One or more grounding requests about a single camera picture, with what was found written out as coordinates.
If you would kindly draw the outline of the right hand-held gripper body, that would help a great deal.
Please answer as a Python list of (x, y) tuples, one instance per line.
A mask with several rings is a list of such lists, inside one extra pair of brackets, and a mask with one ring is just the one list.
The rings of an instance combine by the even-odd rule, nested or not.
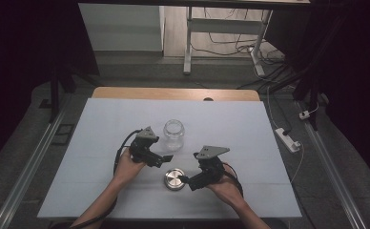
[(201, 172), (190, 178), (188, 183), (191, 190), (197, 190), (220, 181), (225, 169), (219, 156), (229, 152), (227, 147), (217, 147), (205, 145), (199, 151), (196, 160), (199, 163)]

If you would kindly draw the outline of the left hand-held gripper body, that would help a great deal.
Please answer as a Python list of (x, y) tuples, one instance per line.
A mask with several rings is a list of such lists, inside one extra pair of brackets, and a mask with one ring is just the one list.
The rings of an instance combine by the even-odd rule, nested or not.
[(159, 140), (151, 127), (141, 130), (130, 145), (130, 152), (133, 162), (144, 162), (146, 165), (152, 161), (161, 161), (163, 156), (157, 155), (150, 150), (150, 147)]

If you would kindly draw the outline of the round silver metal lid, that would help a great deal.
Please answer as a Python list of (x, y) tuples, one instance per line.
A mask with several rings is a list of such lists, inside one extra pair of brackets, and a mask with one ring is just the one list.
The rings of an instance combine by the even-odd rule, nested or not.
[(181, 181), (180, 177), (184, 176), (184, 172), (178, 168), (170, 169), (164, 176), (164, 184), (171, 191), (179, 191), (185, 183)]

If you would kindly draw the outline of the clear glass jar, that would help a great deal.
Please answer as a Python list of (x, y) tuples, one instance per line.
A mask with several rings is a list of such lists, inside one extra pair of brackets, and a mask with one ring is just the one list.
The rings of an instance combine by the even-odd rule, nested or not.
[(171, 151), (180, 150), (184, 145), (184, 125), (177, 119), (168, 120), (164, 126), (165, 146)]

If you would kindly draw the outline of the person's left hand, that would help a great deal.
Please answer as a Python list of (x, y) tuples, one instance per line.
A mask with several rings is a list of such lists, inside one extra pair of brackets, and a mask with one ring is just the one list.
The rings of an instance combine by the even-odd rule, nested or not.
[(119, 158), (113, 181), (116, 184), (125, 186), (134, 180), (144, 167), (144, 162), (133, 162), (131, 152), (126, 148)]

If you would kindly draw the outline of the person's right hand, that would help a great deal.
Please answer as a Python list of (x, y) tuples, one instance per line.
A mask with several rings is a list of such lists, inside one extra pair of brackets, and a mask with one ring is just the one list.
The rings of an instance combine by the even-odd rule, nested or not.
[(245, 203), (244, 198), (236, 187), (236, 184), (227, 176), (223, 176), (218, 183), (207, 186), (221, 201), (238, 209)]

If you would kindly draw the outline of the white table cover sheet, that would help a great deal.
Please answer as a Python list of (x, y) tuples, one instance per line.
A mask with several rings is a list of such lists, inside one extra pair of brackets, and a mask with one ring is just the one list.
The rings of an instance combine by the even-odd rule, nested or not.
[(114, 219), (232, 219), (235, 212), (209, 189), (169, 190), (163, 178), (179, 168), (198, 174), (194, 154), (205, 145), (227, 148), (221, 160), (235, 170), (244, 198), (262, 218), (298, 218), (301, 212), (262, 102), (91, 98), (38, 212), (42, 219), (80, 216), (113, 176), (115, 155), (129, 133), (167, 121), (185, 128), (183, 147), (159, 168), (145, 167), (120, 194)]

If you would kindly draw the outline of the wooden table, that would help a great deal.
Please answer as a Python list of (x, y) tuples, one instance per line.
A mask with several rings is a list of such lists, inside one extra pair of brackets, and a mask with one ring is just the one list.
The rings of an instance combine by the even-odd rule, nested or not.
[(259, 101), (253, 90), (223, 89), (175, 89), (175, 88), (130, 88), (98, 87), (92, 98), (194, 100), (194, 101)]

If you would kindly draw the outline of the white power strip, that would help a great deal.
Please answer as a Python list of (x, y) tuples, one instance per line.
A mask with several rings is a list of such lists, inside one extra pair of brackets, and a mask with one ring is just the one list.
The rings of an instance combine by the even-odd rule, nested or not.
[(288, 131), (285, 131), (283, 128), (277, 128), (275, 129), (275, 133), (290, 153), (293, 154), (300, 150), (301, 144), (298, 141), (294, 141), (289, 136)]

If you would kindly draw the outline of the black metal stand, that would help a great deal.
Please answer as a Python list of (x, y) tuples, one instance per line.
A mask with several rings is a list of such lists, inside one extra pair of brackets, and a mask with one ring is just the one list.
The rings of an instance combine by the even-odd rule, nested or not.
[(301, 101), (309, 96), (309, 108), (315, 110), (325, 67), (332, 63), (346, 20), (344, 13), (275, 10), (265, 39), (285, 54), (284, 66), (293, 72), (278, 83), (268, 83), (269, 94), (297, 83), (292, 97)]
[(101, 87), (102, 84), (91, 77), (89, 74), (80, 71), (73, 65), (58, 65), (51, 71), (51, 118), (54, 122), (60, 114), (59, 108), (59, 87), (62, 87), (65, 93), (73, 94), (76, 91), (76, 84), (73, 76), (76, 75), (84, 81), (95, 87)]

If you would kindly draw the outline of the white cabinet panel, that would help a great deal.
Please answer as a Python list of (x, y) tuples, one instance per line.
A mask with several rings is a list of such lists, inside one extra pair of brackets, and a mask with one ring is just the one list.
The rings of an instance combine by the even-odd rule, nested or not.
[(163, 51), (163, 7), (86, 3), (78, 6), (95, 51)]

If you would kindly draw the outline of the black rectangular floor frame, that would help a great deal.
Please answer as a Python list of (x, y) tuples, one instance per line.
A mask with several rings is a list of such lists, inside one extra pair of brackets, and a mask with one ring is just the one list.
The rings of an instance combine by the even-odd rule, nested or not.
[(74, 124), (60, 124), (52, 138), (51, 145), (67, 146), (72, 139), (74, 128)]

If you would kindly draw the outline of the aluminium floor rail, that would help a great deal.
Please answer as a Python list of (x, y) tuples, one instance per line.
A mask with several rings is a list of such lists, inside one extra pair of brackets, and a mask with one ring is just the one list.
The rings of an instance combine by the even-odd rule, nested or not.
[(339, 198), (343, 211), (349, 220), (352, 229), (367, 229), (364, 218), (354, 201), (349, 189), (345, 185), (339, 170), (331, 158), (326, 145), (324, 144), (321, 135), (316, 131), (308, 120), (303, 120), (302, 123), (314, 145), (316, 152), (319, 155), (322, 167), (329, 177), (333, 189)]
[(11, 188), (8, 197), (0, 209), (0, 229), (8, 229), (10, 226), (10, 223), (27, 192), (45, 153), (51, 145), (51, 141), (66, 113), (67, 107), (71, 103), (71, 100), (71, 94), (67, 94), (63, 97), (58, 114), (55, 116), (54, 120), (47, 125), (45, 133), (42, 134), (39, 143), (34, 148), (34, 151), (24, 169)]

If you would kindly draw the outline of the white desk frame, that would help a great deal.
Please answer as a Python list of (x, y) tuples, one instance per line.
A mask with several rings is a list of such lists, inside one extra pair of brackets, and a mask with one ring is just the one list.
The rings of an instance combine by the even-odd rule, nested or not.
[[(186, 7), (187, 32), (183, 66), (183, 72), (185, 74), (191, 73), (191, 38), (193, 32), (256, 35), (257, 42), (253, 48), (248, 49), (248, 52), (258, 76), (265, 75), (257, 54), (260, 50), (260, 45), (273, 10), (302, 10), (312, 6), (310, 0), (77, 0), (77, 2), (85, 4)], [(263, 18), (260, 21), (194, 18), (193, 8), (196, 7), (262, 10)]]

